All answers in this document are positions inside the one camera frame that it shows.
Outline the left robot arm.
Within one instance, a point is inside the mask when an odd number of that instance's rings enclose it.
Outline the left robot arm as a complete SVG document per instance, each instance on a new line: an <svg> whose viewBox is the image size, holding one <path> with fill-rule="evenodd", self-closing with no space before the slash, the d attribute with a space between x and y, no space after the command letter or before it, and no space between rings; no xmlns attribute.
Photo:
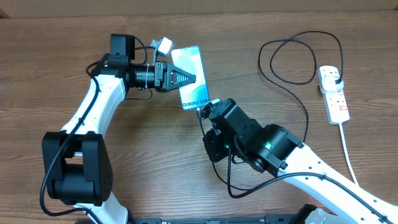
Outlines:
<svg viewBox="0 0 398 224"><path fill-rule="evenodd" d="M111 34L110 51L86 68L90 88L76 113L59 132L44 135L39 203L48 216L82 211L93 223L134 223L112 192L104 136L113 114L130 88L165 93L197 80L164 61L133 63L138 41L134 35Z"/></svg>

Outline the Samsung Galaxy smartphone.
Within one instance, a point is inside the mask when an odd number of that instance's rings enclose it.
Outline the Samsung Galaxy smartphone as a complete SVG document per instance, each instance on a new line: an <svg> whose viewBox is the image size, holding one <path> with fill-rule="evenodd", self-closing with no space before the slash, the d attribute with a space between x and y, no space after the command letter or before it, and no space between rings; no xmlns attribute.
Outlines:
<svg viewBox="0 0 398 224"><path fill-rule="evenodd" d="M186 85L179 88L183 110L203 107L210 101L206 84L205 70L199 46L191 46L171 51L173 65L184 72L177 80Z"/></svg>

